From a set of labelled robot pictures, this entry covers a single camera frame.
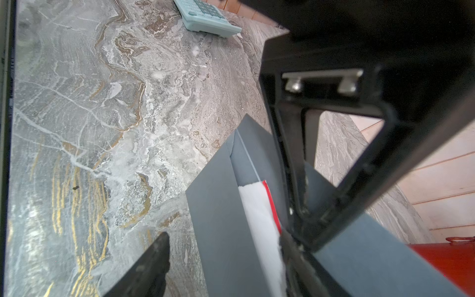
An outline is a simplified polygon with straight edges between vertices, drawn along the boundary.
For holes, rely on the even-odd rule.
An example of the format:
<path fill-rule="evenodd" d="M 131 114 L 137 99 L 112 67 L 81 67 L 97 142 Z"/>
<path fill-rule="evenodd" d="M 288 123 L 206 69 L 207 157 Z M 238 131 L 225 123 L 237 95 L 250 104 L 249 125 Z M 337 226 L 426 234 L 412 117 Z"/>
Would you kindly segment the grey paper envelope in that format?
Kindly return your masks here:
<path fill-rule="evenodd" d="M 209 295 L 274 297 L 239 188 L 264 180 L 286 223 L 272 135 L 249 115 L 186 191 Z M 368 215 L 361 215 L 314 259 L 338 282 L 335 296 L 460 297 L 463 292 Z"/>

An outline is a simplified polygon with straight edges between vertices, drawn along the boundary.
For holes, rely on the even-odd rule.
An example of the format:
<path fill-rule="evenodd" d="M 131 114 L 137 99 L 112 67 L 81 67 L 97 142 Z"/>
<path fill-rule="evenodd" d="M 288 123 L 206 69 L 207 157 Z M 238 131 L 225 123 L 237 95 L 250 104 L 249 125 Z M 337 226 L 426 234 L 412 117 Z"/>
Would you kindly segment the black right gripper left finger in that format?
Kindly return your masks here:
<path fill-rule="evenodd" d="M 169 268 L 169 235 L 163 232 L 105 296 L 162 297 Z"/>

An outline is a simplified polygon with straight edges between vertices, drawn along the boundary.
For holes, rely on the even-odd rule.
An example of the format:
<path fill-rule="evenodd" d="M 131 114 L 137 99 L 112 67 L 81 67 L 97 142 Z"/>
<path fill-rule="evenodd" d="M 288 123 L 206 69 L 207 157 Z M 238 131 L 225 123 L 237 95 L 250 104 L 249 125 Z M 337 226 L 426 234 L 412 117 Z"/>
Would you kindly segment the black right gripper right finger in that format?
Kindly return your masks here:
<path fill-rule="evenodd" d="M 280 236 L 289 297 L 347 297 L 348 292 L 289 232 Z"/>

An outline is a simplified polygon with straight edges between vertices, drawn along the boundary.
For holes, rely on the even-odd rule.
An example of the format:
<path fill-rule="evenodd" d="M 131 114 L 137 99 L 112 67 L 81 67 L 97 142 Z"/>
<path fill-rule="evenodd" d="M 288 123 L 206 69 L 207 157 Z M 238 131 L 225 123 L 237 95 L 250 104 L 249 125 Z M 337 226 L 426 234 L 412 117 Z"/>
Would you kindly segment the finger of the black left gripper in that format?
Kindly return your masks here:
<path fill-rule="evenodd" d="M 288 231 L 312 252 L 475 117 L 471 40 L 377 48 L 282 35 L 265 42 L 259 80 Z"/>

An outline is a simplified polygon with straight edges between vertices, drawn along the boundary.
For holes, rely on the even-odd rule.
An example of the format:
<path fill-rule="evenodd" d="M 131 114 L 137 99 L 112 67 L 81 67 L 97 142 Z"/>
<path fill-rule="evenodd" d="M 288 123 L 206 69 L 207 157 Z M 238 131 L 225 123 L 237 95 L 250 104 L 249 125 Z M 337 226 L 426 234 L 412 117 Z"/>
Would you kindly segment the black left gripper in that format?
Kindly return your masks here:
<path fill-rule="evenodd" d="M 266 44 L 264 73 L 475 70 L 473 1 L 248 1 L 247 5 L 289 32 Z"/>

